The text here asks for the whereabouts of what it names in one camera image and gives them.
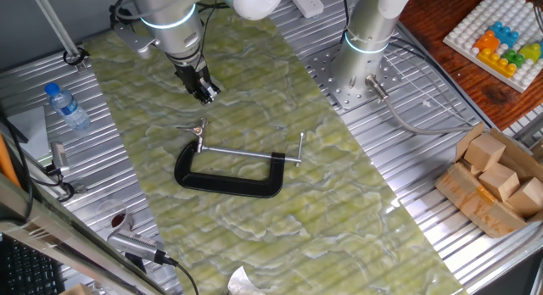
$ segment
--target orange pole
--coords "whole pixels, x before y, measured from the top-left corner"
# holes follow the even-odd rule
[[[6,147],[6,142],[3,140],[3,137],[0,136],[0,168],[2,168],[3,173],[9,178],[15,185],[21,188],[19,184],[19,179],[15,174],[14,166],[11,164],[11,158],[9,157],[8,148]]]

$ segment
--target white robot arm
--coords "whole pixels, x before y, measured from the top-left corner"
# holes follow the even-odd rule
[[[200,0],[133,0],[152,37],[138,36],[123,23],[117,35],[143,58],[151,45],[162,50],[176,67],[176,75],[202,104],[213,102],[220,92],[211,81],[202,55],[204,27],[196,12]],[[271,14],[281,0],[224,0],[245,19]],[[408,0],[360,0],[354,7],[343,46],[332,62],[333,77],[342,90],[366,89],[365,78],[376,75],[400,13]]]
[[[211,81],[201,50],[204,27],[195,4],[200,0],[132,1],[138,14],[129,18],[140,17],[152,37],[138,36],[121,22],[114,24],[117,35],[142,58],[148,58],[151,45],[162,50],[176,67],[176,75],[188,92],[202,104],[212,103],[221,91]],[[273,12],[281,0],[225,1],[245,19],[256,20]]]

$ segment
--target cardboard box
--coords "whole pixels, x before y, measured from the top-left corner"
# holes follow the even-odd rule
[[[508,202],[524,217],[537,214],[543,210],[543,184],[536,178],[527,181]]]
[[[493,164],[484,172],[479,177],[479,181],[502,202],[520,188],[517,173],[498,163]]]
[[[503,237],[533,221],[543,220],[543,211],[526,220],[494,197],[470,171],[458,163],[470,142],[481,136],[483,130],[483,124],[479,124],[457,143],[454,164],[436,181],[435,186],[487,235]],[[499,163],[515,171],[521,183],[534,177],[543,180],[543,166],[515,142],[496,129],[492,129],[490,135],[506,146]]]
[[[464,159],[478,170],[485,172],[500,160],[506,146],[489,134],[483,134],[469,142]]]
[[[494,197],[461,164],[453,164],[435,186],[491,237],[502,237],[526,226],[523,217]]]

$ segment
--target white pegboard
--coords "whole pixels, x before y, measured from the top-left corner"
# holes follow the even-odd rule
[[[527,58],[508,79],[479,60],[479,50],[473,45],[496,21],[518,32],[519,37],[512,47],[515,52],[526,44],[541,43],[543,34],[533,8],[534,4],[526,3],[526,0],[483,0],[443,42],[518,92],[524,92],[543,69],[543,58],[535,63]],[[507,49],[507,44],[502,43],[495,53],[501,56]]]

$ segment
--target wooden table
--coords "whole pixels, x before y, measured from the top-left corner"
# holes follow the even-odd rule
[[[411,0],[400,17],[473,101],[501,130],[543,103],[543,75],[520,93],[443,43],[482,0]]]

